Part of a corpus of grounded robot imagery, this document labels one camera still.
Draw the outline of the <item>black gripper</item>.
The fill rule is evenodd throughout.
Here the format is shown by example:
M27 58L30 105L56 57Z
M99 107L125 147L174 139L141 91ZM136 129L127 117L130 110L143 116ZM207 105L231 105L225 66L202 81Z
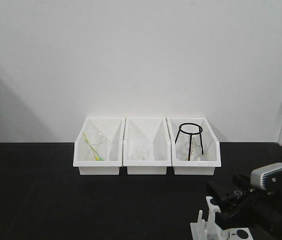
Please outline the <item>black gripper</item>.
M282 234L282 194L256 190L250 180L241 173L233 175L240 196L235 193L238 188L226 189L217 182L207 182L207 193L220 207L215 223L223 230L257 227L268 234Z

